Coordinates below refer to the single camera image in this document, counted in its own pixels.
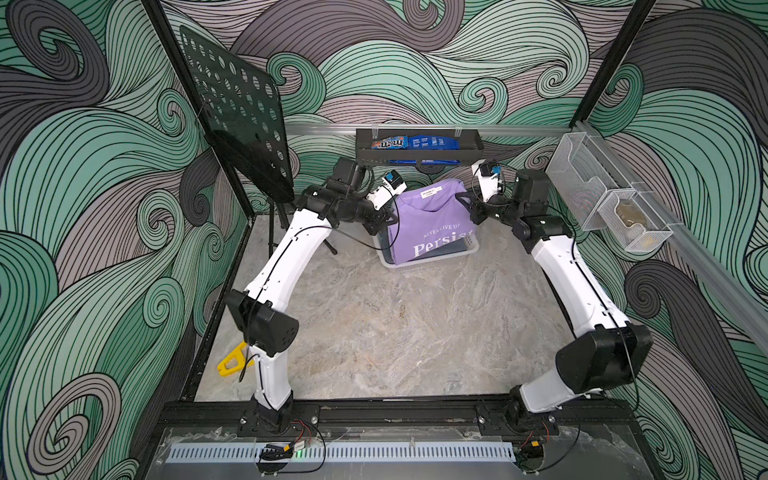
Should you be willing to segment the purple Persist t-shirt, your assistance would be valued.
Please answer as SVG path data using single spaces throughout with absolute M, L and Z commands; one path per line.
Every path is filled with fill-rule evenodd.
M 449 178 L 396 197 L 399 223 L 389 227 L 388 236 L 397 264 L 475 232 L 468 211 L 455 199 L 456 193 L 466 191 L 461 180 Z

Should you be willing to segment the white perforated plastic basket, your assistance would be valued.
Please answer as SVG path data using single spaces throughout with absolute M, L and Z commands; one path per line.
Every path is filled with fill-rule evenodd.
M 424 255 L 416 257 L 409 262 L 395 264 L 391 255 L 391 251 L 389 249 L 385 249 L 385 246 L 389 244 L 387 233 L 383 232 L 382 234 L 372 237 L 372 240 L 374 246 L 377 248 L 376 253 L 381 264 L 390 270 L 406 269 L 431 262 L 460 258 L 477 253 L 480 249 L 478 239 L 474 234 L 472 234 L 462 240 L 452 242 L 446 246 L 439 247 L 433 251 L 425 253 Z

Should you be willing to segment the grey t-shirt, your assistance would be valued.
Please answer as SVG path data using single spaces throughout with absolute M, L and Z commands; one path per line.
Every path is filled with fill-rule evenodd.
M 384 263 L 386 265 L 396 265 L 397 264 L 395 256 L 394 256 L 394 253 L 393 253 L 393 250 L 392 250 L 392 247 L 389 245 L 388 241 L 385 241 L 384 244 L 382 245 L 381 253 L 382 253 L 382 256 L 383 256 L 383 259 L 384 259 Z

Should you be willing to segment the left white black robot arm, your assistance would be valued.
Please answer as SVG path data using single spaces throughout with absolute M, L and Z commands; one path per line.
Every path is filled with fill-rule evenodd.
M 399 223 L 397 196 L 406 189 L 391 170 L 381 185 L 363 192 L 362 166 L 341 158 L 322 185 L 307 187 L 295 207 L 285 235 L 266 265 L 243 291 L 232 290 L 225 303 L 243 335 L 243 368 L 255 374 L 253 417 L 281 432 L 293 421 L 293 390 L 287 351 L 299 332 L 299 321 L 286 313 L 294 288 L 309 261 L 342 223 L 357 223 L 371 236 Z

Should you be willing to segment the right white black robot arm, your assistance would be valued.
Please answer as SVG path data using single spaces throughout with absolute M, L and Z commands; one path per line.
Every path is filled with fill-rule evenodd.
M 549 203 L 547 174 L 518 171 L 509 196 L 500 166 L 480 162 L 472 175 L 458 200 L 475 224 L 494 219 L 511 228 L 545 274 L 574 336 L 549 371 L 511 390 L 508 422 L 523 423 L 579 397 L 635 386 L 653 345 L 650 330 L 632 323 L 600 286 L 578 251 L 575 226 Z

